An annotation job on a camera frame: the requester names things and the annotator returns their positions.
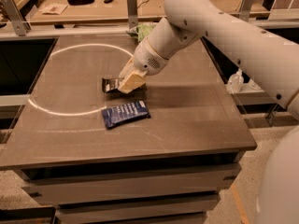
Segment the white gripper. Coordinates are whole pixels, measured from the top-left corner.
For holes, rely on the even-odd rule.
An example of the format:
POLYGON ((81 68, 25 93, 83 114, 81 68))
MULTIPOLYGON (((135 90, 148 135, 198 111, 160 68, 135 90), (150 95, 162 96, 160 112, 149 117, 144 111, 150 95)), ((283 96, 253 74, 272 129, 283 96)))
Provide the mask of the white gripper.
POLYGON ((136 47, 134 58, 131 58, 120 72, 121 82, 118 90, 122 93, 130 93, 146 83, 146 75, 157 75, 167 65, 168 59, 160 56, 149 40, 144 38, 136 47))

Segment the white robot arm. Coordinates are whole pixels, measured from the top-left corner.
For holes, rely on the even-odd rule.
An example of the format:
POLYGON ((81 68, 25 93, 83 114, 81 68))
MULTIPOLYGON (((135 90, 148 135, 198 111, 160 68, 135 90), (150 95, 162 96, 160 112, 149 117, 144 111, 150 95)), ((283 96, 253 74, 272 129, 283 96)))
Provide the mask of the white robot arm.
MULTIPOLYGON (((141 87, 177 51, 204 37, 299 119, 298 44, 226 14, 209 0, 164 0, 164 13, 120 72, 119 91, 141 87)), ((298 170, 296 127, 280 140, 265 166, 255 224, 299 224, 298 170)))

